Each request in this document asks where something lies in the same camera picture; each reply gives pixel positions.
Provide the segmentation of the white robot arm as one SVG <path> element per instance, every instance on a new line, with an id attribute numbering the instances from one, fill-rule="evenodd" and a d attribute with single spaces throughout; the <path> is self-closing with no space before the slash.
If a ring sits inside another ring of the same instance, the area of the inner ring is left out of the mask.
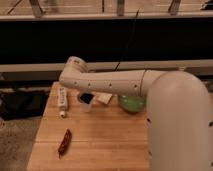
<path id="1" fill-rule="evenodd" d="M 213 102 L 204 83 L 185 71 L 90 73 L 70 57 L 61 85 L 146 98 L 150 171 L 213 171 Z"/>

